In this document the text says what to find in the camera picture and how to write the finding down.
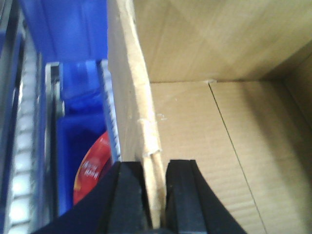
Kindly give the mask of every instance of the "black plastic part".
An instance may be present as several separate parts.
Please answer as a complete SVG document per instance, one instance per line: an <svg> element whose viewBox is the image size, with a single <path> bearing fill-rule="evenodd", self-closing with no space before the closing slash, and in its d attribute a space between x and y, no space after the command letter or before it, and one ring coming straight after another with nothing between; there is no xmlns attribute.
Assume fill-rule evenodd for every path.
<svg viewBox="0 0 312 234"><path fill-rule="evenodd" d="M195 160L190 161L206 226L210 234L246 234L223 206L202 176Z"/></svg>
<svg viewBox="0 0 312 234"><path fill-rule="evenodd" d="M168 229L160 228L139 232L138 234L174 234L174 233L169 231Z"/></svg>
<svg viewBox="0 0 312 234"><path fill-rule="evenodd" d="M104 215L99 233L133 234L147 229L142 202L143 186L141 163L122 163L111 212Z"/></svg>
<svg viewBox="0 0 312 234"><path fill-rule="evenodd" d="M116 162L82 201L34 234L95 234L103 213L110 213L120 165Z"/></svg>
<svg viewBox="0 0 312 234"><path fill-rule="evenodd" d="M167 226L178 234L206 234L190 161L170 161L167 181Z"/></svg>

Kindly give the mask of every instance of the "red packaging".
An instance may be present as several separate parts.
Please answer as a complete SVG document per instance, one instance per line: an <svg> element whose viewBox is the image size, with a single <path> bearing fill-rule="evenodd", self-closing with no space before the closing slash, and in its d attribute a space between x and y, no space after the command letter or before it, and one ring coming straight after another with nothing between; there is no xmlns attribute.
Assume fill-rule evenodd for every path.
<svg viewBox="0 0 312 234"><path fill-rule="evenodd" d="M110 167L111 147L107 131L101 135L83 158L74 183L74 205L82 200Z"/></svg>

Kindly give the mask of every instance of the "blue plastic bin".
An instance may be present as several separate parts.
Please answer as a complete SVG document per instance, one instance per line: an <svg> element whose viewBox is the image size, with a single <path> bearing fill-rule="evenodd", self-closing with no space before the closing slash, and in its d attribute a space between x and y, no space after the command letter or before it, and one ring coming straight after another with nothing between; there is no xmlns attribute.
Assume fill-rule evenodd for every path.
<svg viewBox="0 0 312 234"><path fill-rule="evenodd" d="M107 58L106 0L19 0L46 62Z"/></svg>
<svg viewBox="0 0 312 234"><path fill-rule="evenodd" d="M106 131L104 115L62 117L57 122L58 137L58 214L73 206L77 170L95 141Z"/></svg>
<svg viewBox="0 0 312 234"><path fill-rule="evenodd" d="M67 115L103 112L103 96L94 60L62 63L60 83Z"/></svg>

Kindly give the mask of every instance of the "cardboard flap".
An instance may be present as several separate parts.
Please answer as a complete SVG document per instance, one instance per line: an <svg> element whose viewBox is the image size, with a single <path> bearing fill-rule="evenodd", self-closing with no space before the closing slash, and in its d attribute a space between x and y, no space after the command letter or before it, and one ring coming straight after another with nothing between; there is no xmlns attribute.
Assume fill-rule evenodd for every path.
<svg viewBox="0 0 312 234"><path fill-rule="evenodd" d="M112 74L123 161L142 161L153 227L165 205L164 171L150 83L131 0L108 1L108 66Z"/></svg>

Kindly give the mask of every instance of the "cardboard box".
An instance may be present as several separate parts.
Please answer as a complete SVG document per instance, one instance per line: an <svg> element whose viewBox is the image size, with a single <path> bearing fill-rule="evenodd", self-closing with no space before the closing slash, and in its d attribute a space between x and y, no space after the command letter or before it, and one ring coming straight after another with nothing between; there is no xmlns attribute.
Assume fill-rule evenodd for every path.
<svg viewBox="0 0 312 234"><path fill-rule="evenodd" d="M312 2L108 4L121 154L153 225L168 161L196 159L248 233L312 233Z"/></svg>

